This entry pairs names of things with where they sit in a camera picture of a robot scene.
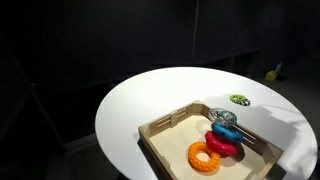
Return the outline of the wooden tray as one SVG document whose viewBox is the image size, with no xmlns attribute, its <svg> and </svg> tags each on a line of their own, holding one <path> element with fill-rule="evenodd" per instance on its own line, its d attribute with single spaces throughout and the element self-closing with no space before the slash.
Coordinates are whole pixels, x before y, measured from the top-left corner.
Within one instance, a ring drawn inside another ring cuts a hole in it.
<svg viewBox="0 0 320 180">
<path fill-rule="evenodd" d="M 283 150 L 232 112 L 192 102 L 138 128 L 161 180 L 267 180 Z"/>
</svg>

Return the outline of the yellow object in background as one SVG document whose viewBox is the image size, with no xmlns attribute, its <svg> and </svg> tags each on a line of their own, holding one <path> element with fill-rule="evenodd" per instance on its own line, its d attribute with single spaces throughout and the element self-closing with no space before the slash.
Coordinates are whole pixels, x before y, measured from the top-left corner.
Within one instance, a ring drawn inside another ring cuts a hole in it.
<svg viewBox="0 0 320 180">
<path fill-rule="evenodd" d="M 266 81 L 275 80 L 281 70 L 281 67 L 282 67 L 282 63 L 279 63 L 274 70 L 267 72 L 265 75 L 265 80 Z"/>
</svg>

